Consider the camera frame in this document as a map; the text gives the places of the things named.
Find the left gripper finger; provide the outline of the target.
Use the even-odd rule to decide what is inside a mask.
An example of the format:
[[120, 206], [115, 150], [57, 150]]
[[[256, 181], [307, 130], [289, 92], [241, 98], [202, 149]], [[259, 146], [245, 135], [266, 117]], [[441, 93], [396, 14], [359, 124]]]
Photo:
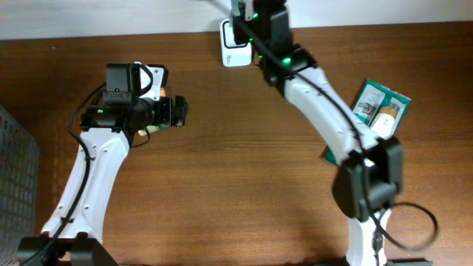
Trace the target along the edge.
[[174, 113], [174, 126], [175, 127], [183, 127], [186, 124], [186, 116], [188, 112], [186, 110], [180, 111], [177, 110]]
[[174, 108], [176, 112], [187, 112], [189, 105], [183, 96], [176, 95]]

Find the green lid jar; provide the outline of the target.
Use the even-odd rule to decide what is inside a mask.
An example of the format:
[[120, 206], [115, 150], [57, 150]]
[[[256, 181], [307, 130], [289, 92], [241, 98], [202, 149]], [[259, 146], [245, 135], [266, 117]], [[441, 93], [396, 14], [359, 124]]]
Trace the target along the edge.
[[159, 126], [147, 126], [146, 128], [139, 130], [137, 133], [140, 136], [146, 136], [148, 134], [151, 134], [151, 133], [157, 132], [157, 131], [160, 131]]

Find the teal snack packet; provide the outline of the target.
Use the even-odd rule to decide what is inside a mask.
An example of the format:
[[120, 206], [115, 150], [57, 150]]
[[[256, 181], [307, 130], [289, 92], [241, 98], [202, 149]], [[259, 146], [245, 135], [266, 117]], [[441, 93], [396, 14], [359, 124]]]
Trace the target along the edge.
[[248, 26], [258, 17], [253, 3], [254, 0], [231, 0], [230, 22], [233, 28]]

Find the green white 3M bag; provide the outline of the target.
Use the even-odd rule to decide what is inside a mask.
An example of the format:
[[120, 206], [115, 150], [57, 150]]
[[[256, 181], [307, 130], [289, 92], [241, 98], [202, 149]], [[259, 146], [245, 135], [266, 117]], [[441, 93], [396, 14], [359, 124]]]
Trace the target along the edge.
[[362, 86], [355, 104], [352, 107], [355, 116], [367, 127], [370, 128], [375, 116], [379, 113], [381, 107], [391, 106], [398, 111], [398, 116], [395, 120], [394, 128], [392, 129], [392, 137], [402, 121], [411, 99], [401, 93], [391, 90], [371, 79], [367, 79]]

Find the white tube gold cap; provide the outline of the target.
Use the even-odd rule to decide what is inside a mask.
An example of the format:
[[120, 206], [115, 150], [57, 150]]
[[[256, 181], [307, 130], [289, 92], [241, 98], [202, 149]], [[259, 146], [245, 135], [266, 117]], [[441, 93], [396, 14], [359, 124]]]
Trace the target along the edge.
[[391, 106], [381, 107], [370, 128], [380, 137], [387, 139], [392, 135], [392, 129], [394, 128], [397, 116], [398, 111], [395, 108]]

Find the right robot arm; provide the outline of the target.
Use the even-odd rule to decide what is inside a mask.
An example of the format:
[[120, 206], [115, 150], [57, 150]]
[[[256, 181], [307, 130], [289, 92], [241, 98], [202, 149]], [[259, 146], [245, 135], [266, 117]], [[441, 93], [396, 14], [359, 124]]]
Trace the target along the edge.
[[310, 121], [336, 159], [332, 193], [348, 218], [346, 265], [387, 265], [387, 220], [403, 188], [402, 145], [363, 123], [294, 42], [285, 1], [233, 1], [230, 22], [235, 42], [258, 53], [265, 81]]

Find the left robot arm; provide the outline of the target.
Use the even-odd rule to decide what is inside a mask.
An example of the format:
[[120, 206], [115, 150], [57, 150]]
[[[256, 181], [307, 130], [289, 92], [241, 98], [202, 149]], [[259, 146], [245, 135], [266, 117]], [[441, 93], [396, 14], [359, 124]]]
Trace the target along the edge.
[[136, 135], [186, 123], [188, 103], [170, 97], [162, 64], [107, 64], [106, 80], [77, 108], [78, 153], [57, 207], [39, 236], [24, 237], [20, 265], [116, 265], [103, 246], [103, 224], [115, 178]]

